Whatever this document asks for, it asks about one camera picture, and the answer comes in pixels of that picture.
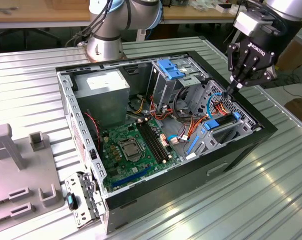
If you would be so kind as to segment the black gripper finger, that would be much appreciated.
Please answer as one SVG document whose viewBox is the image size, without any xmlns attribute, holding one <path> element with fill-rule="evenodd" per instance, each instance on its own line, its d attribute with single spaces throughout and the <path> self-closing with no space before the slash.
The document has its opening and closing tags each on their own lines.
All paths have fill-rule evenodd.
<svg viewBox="0 0 302 240">
<path fill-rule="evenodd" d="M 251 87 L 274 80 L 276 78 L 274 62 L 274 56 L 248 56 L 244 64 L 246 77 L 242 87 Z"/>
<path fill-rule="evenodd" d="M 231 83 L 227 87 L 227 93 L 233 94 L 243 86 L 246 77 L 245 61 L 248 58 L 249 51 L 240 51 L 240 43 L 231 43 L 227 48 L 227 67 L 231 72 Z"/>
</svg>

